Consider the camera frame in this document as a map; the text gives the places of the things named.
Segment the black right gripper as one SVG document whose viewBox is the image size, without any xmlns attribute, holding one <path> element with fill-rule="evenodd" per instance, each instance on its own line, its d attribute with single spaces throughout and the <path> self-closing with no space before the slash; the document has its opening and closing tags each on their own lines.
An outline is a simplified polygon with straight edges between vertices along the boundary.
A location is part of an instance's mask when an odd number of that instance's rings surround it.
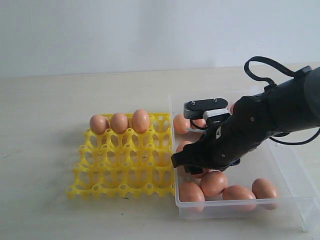
<svg viewBox="0 0 320 240">
<path fill-rule="evenodd" d="M 258 147 L 274 133 L 267 102 L 261 96 L 243 96 L 233 106 L 233 114 L 208 133 L 199 143 L 185 145 L 174 153 L 174 168 L 184 166 L 191 175 L 204 173 L 203 168 L 222 170 Z"/>
</svg>

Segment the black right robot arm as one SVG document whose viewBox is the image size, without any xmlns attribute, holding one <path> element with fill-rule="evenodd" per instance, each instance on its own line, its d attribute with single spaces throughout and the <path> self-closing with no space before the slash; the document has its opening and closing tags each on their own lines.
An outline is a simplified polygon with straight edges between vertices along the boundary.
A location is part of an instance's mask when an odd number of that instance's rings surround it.
<svg viewBox="0 0 320 240">
<path fill-rule="evenodd" d="M 184 117 L 203 118 L 200 139 L 171 157 L 174 168 L 190 174 L 204 169 L 225 171 L 263 141 L 320 126 L 320 70 L 306 66 L 290 80 L 266 86 L 262 93 L 243 96 L 228 110 L 223 98 L 189 101 Z"/>
</svg>

